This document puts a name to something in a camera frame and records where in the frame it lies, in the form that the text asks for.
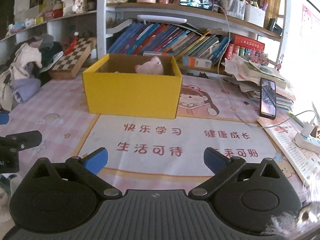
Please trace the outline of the pink plush pig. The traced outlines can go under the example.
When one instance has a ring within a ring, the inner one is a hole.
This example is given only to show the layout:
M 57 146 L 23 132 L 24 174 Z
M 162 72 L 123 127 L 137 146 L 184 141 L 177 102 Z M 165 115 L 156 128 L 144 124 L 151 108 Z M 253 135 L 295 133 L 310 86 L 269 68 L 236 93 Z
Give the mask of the pink plush pig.
M 163 75 L 164 68 L 159 57 L 154 56 L 150 61 L 135 66 L 137 74 Z

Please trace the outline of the pile of clothes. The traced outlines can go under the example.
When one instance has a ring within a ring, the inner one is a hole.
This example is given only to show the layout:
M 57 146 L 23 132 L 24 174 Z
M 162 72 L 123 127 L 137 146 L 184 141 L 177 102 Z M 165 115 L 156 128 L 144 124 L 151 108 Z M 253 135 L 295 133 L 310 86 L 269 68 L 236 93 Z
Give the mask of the pile of clothes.
M 62 55 L 62 45 L 48 34 L 16 44 L 7 62 L 1 65 L 1 112 L 8 113 L 32 98 L 47 82 L 42 74 Z

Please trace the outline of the pink checked tablecloth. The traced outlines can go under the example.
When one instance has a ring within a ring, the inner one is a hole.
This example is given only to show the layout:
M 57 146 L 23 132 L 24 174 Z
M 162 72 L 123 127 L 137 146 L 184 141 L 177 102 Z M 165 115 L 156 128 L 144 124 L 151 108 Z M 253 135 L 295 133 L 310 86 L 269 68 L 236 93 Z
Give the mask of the pink checked tablecloth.
M 249 163 L 273 158 L 295 190 L 303 194 L 295 170 L 258 127 L 256 102 L 228 81 L 185 76 L 183 84 L 208 93 L 218 115 L 205 115 L 205 108 L 192 115 L 180 112 L 174 119 L 91 114 L 82 78 L 77 77 L 49 81 L 10 113 L 1 135 L 32 130 L 42 134 L 38 147 L 20 154 L 21 176 L 40 157 L 63 162 L 104 147 L 108 163 L 99 175 L 121 191 L 190 190 L 212 175 L 203 163 L 204 150 L 212 147 Z

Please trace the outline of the wooden chess board box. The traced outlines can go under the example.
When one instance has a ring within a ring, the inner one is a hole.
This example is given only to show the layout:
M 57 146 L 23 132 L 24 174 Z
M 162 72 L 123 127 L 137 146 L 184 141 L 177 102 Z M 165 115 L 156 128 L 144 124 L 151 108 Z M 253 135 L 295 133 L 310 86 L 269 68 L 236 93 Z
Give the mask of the wooden chess board box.
M 74 42 L 71 48 L 67 50 L 68 53 L 64 54 L 50 68 L 51 78 L 57 80 L 74 79 L 96 44 L 97 39 L 95 37 L 77 38 L 76 43 Z

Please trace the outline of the yellow cardboard box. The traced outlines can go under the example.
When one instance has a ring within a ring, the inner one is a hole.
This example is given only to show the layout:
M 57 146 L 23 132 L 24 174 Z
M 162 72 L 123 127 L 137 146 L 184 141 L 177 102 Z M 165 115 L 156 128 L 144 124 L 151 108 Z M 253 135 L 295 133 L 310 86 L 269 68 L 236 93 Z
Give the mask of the yellow cardboard box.
M 172 56 L 160 56 L 162 75 L 138 74 L 151 56 L 107 54 L 82 74 L 90 113 L 174 119 L 182 74 Z

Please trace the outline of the smartphone standing on desk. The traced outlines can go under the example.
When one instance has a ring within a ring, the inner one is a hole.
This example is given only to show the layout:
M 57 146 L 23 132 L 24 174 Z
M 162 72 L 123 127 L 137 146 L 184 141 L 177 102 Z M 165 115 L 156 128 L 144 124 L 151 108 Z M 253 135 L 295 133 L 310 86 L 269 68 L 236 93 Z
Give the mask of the smartphone standing on desk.
M 274 120 L 277 113 L 277 94 L 274 81 L 260 79 L 260 116 Z

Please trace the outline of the white power strip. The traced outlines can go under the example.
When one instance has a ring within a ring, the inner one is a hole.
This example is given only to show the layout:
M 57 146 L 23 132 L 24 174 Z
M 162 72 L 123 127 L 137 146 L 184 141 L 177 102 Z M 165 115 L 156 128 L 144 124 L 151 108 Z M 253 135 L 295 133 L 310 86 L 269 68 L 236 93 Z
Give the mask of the white power strip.
M 312 136 L 304 137 L 301 133 L 297 133 L 293 138 L 293 142 L 300 148 L 320 154 L 320 142 L 318 138 Z

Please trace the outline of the stack of papers and books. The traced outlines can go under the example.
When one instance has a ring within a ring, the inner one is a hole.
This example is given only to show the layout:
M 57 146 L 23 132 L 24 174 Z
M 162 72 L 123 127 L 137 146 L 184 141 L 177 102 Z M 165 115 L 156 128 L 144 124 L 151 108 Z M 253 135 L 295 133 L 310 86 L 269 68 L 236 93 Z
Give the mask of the stack of papers and books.
M 274 81 L 276 84 L 277 106 L 288 111 L 292 110 L 296 98 L 291 91 L 289 82 L 277 70 L 247 61 L 236 54 L 233 54 L 230 60 L 225 59 L 222 65 L 227 74 L 234 76 L 240 82 L 251 82 L 259 86 L 261 78 Z

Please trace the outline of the red tassel ornament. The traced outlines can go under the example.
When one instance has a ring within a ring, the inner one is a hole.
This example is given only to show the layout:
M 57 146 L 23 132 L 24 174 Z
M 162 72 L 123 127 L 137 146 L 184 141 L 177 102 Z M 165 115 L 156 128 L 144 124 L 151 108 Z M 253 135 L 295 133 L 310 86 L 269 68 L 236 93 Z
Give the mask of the red tassel ornament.
M 79 33 L 76 31 L 74 33 L 74 37 L 71 39 L 70 45 L 65 50 L 64 55 L 68 55 L 74 50 L 74 48 L 75 48 L 75 46 L 76 46 L 76 44 L 78 42 L 78 36 L 79 36 Z

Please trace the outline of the orange white medicine box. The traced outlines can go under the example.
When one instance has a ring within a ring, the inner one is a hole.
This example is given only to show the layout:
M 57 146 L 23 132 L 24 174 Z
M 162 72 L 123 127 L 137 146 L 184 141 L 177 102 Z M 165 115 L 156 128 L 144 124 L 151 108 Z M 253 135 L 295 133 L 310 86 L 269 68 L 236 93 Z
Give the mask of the orange white medicine box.
M 210 69 L 212 66 L 212 62 L 210 60 L 193 56 L 183 56 L 182 64 L 184 66 L 206 69 Z

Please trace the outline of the row of books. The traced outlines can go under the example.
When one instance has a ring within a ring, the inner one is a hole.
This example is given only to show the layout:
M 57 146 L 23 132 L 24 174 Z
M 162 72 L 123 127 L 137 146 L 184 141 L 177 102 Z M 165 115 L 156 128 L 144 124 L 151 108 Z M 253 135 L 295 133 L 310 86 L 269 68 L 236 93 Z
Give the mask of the row of books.
M 232 40 L 231 35 L 201 32 L 186 24 L 127 20 L 113 29 L 116 39 L 108 53 L 173 56 L 181 64 L 183 56 L 193 56 L 208 59 L 214 66 L 223 61 Z

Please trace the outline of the white pen holder box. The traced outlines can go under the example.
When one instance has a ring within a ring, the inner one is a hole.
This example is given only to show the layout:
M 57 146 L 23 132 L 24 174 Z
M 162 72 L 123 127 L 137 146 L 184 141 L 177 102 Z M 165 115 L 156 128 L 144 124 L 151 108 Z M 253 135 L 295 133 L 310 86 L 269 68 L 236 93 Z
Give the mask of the white pen holder box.
M 245 5 L 245 21 L 259 27 L 264 27 L 265 11 L 250 4 Z

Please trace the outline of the phone on shelf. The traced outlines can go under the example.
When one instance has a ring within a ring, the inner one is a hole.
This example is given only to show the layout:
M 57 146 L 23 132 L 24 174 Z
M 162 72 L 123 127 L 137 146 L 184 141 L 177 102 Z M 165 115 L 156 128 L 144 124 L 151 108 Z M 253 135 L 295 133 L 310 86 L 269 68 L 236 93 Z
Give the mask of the phone on shelf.
M 193 8 L 200 8 L 204 10 L 213 10 L 213 0 L 180 0 L 179 5 Z

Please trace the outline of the white bookshelf frame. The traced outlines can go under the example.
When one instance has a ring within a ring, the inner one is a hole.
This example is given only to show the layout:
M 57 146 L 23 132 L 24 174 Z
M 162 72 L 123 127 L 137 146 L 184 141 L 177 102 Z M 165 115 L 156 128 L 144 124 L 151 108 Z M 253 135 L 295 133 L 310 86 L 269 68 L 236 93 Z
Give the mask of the white bookshelf frame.
M 1 63 L 7 61 L 14 45 L 18 42 L 27 40 L 32 36 L 48 33 L 52 35 L 54 40 L 62 43 L 75 31 L 80 34 L 84 34 L 86 31 L 93 33 L 97 38 L 97 56 L 101 58 L 106 54 L 111 45 L 112 38 L 116 34 L 114 26 L 128 18 L 168 23 L 177 23 L 179 19 L 185 19 L 188 24 L 200 30 L 227 31 L 251 38 L 263 36 L 277 41 L 280 43 L 279 55 L 283 54 L 285 48 L 284 33 L 277 35 L 255 24 L 231 16 L 225 16 L 218 12 L 177 4 L 107 4 L 106 0 L 97 0 L 96 10 L 44 21 L 1 39 Z

